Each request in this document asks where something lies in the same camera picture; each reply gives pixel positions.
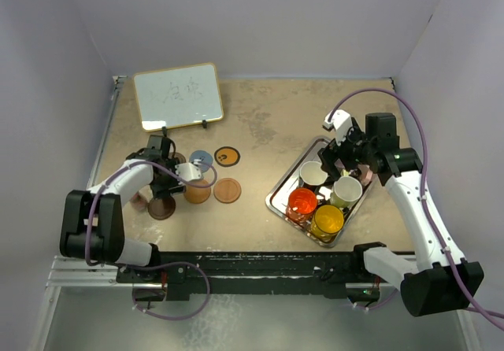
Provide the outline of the light wooden coaster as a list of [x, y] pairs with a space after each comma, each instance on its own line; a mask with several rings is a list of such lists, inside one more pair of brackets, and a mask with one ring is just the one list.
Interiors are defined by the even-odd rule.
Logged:
[[212, 190], [210, 187], [197, 188], [193, 186], [186, 186], [183, 196], [189, 203], [202, 204], [209, 198], [211, 192]]
[[213, 188], [214, 197], [221, 203], [230, 204], [237, 201], [242, 193], [239, 182], [233, 178], [219, 179]]

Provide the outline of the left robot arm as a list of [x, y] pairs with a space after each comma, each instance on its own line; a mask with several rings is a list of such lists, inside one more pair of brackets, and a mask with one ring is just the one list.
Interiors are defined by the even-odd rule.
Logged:
[[174, 141], [151, 135], [147, 146], [131, 153], [118, 171], [89, 190], [73, 190], [65, 199], [60, 253], [85, 260], [88, 265], [134, 265], [145, 282], [158, 279], [162, 271], [158, 249], [148, 242], [129, 239], [124, 233], [123, 207], [148, 186], [151, 216], [165, 219], [175, 210], [174, 194], [184, 191], [176, 178]]

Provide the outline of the dark mug white interior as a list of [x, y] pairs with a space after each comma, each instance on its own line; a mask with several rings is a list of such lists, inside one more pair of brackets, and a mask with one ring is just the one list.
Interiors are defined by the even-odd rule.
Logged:
[[322, 169], [319, 161], [305, 162], [298, 173], [299, 187], [318, 187], [328, 178], [328, 173]]

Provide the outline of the light wooden coaster bottom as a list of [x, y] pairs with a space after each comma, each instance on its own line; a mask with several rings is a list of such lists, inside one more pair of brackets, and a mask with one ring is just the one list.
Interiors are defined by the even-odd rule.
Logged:
[[230, 204], [237, 201], [242, 193], [239, 182], [233, 178], [219, 179], [213, 188], [214, 197], [221, 203]]

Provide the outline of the pink mug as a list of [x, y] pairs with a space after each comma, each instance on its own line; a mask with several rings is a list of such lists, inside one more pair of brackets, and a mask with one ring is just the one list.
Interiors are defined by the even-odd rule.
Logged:
[[373, 180], [373, 172], [371, 171], [370, 167], [365, 164], [359, 164], [358, 165], [358, 180], [361, 183], [362, 186], [367, 186], [370, 184]]

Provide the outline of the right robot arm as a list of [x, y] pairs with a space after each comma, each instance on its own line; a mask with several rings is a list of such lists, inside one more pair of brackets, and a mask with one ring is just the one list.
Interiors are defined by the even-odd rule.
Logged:
[[466, 309], [482, 283], [483, 269], [467, 261], [444, 226], [423, 180], [426, 169], [417, 152], [400, 146], [395, 116], [370, 113], [360, 129], [349, 113], [336, 110], [324, 118], [323, 128], [335, 133], [318, 153], [323, 170], [341, 182], [338, 162], [347, 171], [368, 166], [395, 202], [416, 256], [411, 262], [381, 242], [356, 245], [351, 275], [359, 281], [377, 275], [390, 283], [412, 316]]

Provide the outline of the dark wooden coaster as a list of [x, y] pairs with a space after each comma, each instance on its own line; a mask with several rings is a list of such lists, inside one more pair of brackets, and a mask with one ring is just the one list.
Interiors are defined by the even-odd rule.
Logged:
[[173, 197], [152, 198], [147, 206], [149, 215], [155, 220], [168, 219], [176, 211]]
[[179, 152], [176, 152], [172, 155], [172, 158], [175, 158], [177, 159], [180, 163], [185, 163], [186, 162], [186, 158], [183, 154], [179, 153]]

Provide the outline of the light wooden coaster top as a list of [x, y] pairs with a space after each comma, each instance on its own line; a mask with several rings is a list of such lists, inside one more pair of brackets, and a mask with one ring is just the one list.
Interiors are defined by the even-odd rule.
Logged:
[[186, 186], [183, 196], [189, 203], [202, 204], [209, 198], [211, 192], [212, 190], [210, 187], [197, 188], [193, 186]]

